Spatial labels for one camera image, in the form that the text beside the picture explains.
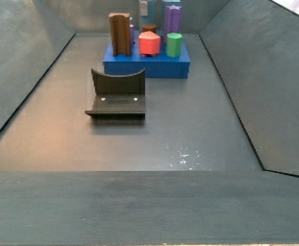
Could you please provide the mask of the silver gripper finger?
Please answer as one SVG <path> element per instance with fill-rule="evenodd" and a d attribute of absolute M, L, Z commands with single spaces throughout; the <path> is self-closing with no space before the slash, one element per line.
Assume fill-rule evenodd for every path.
<path fill-rule="evenodd" d="M 138 1 L 138 10 L 140 10 L 140 16 L 148 16 L 149 13 L 149 4 L 146 0 Z"/>

